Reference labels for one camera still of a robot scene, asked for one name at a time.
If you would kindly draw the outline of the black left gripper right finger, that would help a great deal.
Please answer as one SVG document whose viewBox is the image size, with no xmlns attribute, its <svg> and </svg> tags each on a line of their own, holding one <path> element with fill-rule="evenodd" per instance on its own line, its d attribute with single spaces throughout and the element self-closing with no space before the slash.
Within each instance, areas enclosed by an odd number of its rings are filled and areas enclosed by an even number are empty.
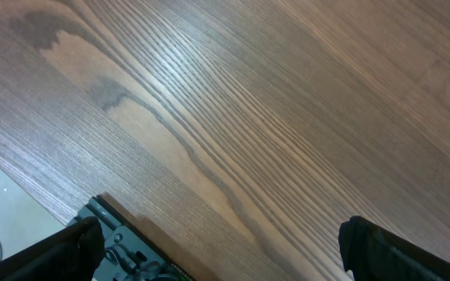
<svg viewBox="0 0 450 281">
<path fill-rule="evenodd" d="M 355 281 L 450 280 L 449 262 L 361 216 L 341 224 L 338 243 Z"/>
</svg>

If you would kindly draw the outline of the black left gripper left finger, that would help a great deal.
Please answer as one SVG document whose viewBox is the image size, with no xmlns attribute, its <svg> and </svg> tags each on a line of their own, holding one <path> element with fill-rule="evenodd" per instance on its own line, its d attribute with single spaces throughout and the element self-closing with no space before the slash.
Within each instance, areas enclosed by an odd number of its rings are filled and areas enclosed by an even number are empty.
<svg viewBox="0 0 450 281">
<path fill-rule="evenodd" d="M 100 222 L 76 222 L 0 261 L 0 281 L 91 280 L 105 257 Z"/>
</svg>

